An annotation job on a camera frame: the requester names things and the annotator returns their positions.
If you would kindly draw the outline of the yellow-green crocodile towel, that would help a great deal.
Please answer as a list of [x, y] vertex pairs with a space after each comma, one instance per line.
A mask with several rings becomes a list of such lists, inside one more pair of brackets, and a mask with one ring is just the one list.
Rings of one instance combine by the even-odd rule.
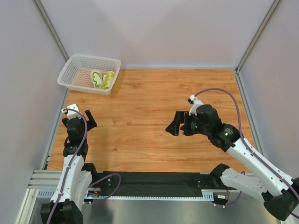
[[102, 89], [107, 90], [107, 89], [110, 88], [111, 83], [112, 83], [112, 81], [113, 81], [113, 79], [114, 79], [114, 76], [115, 76], [115, 73], [114, 73], [113, 71], [109, 71], [109, 72], [105, 75], [105, 77], [104, 77], [104, 79], [103, 79], [104, 83], [103, 83], [103, 88], [102, 88]]

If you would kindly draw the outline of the dark green patterned towel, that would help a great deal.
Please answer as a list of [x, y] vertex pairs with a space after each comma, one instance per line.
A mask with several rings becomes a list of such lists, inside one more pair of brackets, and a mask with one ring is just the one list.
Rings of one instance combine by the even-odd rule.
[[91, 79], [96, 89], [102, 89], [104, 85], [103, 75], [100, 70], [92, 70], [91, 71]]

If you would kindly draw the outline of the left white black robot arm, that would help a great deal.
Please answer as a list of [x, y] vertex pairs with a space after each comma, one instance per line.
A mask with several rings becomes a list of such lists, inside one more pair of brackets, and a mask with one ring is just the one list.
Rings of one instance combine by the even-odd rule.
[[44, 224], [81, 224], [82, 206], [88, 187], [97, 175], [95, 165], [86, 163], [87, 132], [97, 124], [89, 110], [83, 115], [76, 104], [62, 109], [62, 123], [68, 136], [64, 142], [64, 165], [58, 185], [49, 203], [41, 206]]

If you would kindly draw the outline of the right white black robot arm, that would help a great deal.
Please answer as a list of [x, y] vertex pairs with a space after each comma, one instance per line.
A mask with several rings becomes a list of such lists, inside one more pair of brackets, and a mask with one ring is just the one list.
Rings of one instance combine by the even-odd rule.
[[233, 125], [223, 123], [211, 105], [199, 105], [188, 111], [177, 111], [166, 132], [177, 136], [202, 134], [222, 151], [246, 166], [253, 177], [242, 175], [225, 164], [213, 174], [225, 186], [232, 187], [263, 202], [266, 210], [285, 221], [299, 204], [299, 180], [284, 173], [265, 159]]

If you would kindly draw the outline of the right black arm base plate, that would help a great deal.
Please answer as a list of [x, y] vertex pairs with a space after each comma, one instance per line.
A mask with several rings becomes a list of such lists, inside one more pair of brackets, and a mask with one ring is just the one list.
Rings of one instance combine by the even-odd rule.
[[210, 174], [198, 175], [195, 178], [195, 182], [199, 189], [221, 189], [221, 190], [233, 189], [234, 190], [234, 188], [226, 186], [220, 180], [219, 177], [215, 177]]

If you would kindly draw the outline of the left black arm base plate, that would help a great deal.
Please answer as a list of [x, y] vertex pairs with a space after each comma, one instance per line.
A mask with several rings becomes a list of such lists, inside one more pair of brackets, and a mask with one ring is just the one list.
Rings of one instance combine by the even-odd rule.
[[114, 175], [115, 173], [111, 172], [97, 173], [96, 179], [92, 181], [88, 188], [111, 189], [116, 183], [114, 180]]

